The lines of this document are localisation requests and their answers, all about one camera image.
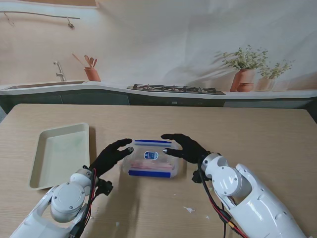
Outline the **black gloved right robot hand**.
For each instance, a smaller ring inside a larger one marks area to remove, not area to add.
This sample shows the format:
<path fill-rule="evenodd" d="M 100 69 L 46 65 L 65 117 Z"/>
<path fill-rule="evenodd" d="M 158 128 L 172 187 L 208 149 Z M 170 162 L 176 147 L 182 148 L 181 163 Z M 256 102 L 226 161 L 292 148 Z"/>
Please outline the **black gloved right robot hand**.
<path fill-rule="evenodd" d="M 210 154 L 210 151 L 207 151 L 197 141 L 184 134 L 163 134 L 161 138 L 174 140 L 182 147 L 181 150 L 165 148 L 163 150 L 165 154 L 182 158 L 191 164 L 197 164 L 198 162 L 201 162 Z"/>

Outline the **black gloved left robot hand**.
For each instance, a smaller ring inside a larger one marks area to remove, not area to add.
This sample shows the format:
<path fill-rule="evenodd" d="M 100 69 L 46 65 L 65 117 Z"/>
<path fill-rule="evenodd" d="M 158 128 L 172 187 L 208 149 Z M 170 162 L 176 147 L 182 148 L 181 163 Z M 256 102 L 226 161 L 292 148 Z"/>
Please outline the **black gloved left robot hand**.
<path fill-rule="evenodd" d="M 89 166 L 89 170 L 96 170 L 96 177 L 98 178 L 102 176 L 104 173 L 112 169 L 117 162 L 132 154 L 134 151 L 133 147 L 127 147 L 124 150 L 119 150 L 120 147 L 131 144 L 132 141 L 132 139 L 126 138 L 108 145 Z"/>

